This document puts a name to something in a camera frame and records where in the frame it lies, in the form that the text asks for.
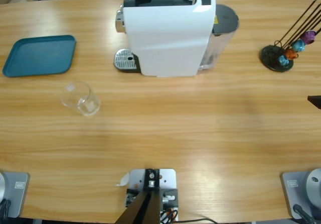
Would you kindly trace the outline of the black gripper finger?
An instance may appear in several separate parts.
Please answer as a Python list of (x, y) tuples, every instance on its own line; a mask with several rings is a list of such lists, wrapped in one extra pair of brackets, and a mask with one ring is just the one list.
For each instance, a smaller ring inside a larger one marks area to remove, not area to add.
[(314, 95), (314, 96), (308, 96), (307, 100), (312, 103), (315, 107), (318, 109), (321, 109), (321, 96), (320, 95)]

